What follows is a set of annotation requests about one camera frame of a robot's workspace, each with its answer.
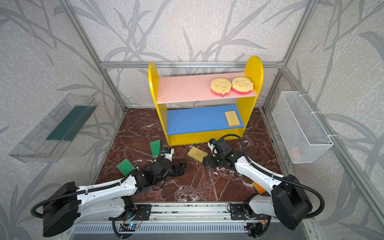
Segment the yellow rectangular sponge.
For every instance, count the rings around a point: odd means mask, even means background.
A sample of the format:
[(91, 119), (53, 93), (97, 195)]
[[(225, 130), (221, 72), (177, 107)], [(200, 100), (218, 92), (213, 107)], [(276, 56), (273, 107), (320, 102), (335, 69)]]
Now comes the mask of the yellow rectangular sponge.
[(229, 127), (238, 127), (241, 125), (236, 111), (225, 112), (225, 117), (227, 119)]

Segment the yellow smiley sponge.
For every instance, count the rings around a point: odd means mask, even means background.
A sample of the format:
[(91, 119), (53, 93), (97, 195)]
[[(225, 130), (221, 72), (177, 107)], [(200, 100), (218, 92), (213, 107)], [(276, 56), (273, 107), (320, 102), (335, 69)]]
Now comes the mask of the yellow smiley sponge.
[(232, 89), (232, 83), (224, 78), (216, 78), (211, 81), (211, 92), (219, 97), (229, 95)]
[(254, 83), (245, 77), (237, 77), (232, 80), (232, 91), (238, 95), (248, 95), (254, 90)]

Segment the green sponge near left arm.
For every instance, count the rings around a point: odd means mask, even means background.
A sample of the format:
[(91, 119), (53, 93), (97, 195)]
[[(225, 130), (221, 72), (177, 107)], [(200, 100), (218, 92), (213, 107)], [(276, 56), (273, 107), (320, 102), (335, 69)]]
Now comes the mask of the green sponge near left arm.
[(124, 159), (117, 165), (118, 170), (124, 175), (127, 176), (130, 172), (136, 170), (134, 165), (128, 160)]

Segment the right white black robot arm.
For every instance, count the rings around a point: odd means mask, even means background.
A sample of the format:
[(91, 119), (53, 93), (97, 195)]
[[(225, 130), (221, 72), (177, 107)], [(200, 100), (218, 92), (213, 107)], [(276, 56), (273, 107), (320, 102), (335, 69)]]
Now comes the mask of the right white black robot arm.
[(286, 228), (294, 230), (298, 224), (323, 212), (325, 200), (316, 190), (305, 186), (293, 175), (283, 176), (268, 170), (248, 157), (245, 149), (232, 150), (226, 137), (210, 139), (211, 155), (203, 158), (206, 169), (225, 167), (244, 175), (259, 185), (268, 196), (255, 195), (245, 201), (249, 218), (268, 215), (277, 218)]

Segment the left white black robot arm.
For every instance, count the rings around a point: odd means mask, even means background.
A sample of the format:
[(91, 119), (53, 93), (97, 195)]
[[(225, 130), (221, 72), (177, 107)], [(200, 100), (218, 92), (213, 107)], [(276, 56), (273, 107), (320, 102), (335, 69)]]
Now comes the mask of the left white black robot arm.
[(137, 208), (132, 196), (155, 190), (170, 177), (181, 177), (187, 164), (177, 165), (162, 158), (151, 165), (130, 171), (121, 179), (91, 186), (69, 182), (50, 198), (31, 209), (31, 215), (43, 220), (43, 236), (61, 234), (73, 225), (98, 218), (133, 217)]

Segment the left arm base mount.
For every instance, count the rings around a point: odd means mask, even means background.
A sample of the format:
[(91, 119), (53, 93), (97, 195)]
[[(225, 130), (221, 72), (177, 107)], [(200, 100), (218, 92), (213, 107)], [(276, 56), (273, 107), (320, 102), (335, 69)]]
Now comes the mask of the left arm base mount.
[(124, 221), (148, 221), (151, 215), (152, 205), (135, 205), (136, 209), (125, 210), (122, 215)]

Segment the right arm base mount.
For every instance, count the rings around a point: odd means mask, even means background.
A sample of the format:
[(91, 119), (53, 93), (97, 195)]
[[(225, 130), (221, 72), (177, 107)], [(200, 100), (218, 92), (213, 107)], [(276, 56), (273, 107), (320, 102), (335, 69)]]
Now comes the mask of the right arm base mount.
[(255, 214), (247, 204), (228, 203), (227, 210), (231, 215), (231, 220), (264, 221), (266, 219), (265, 215)]

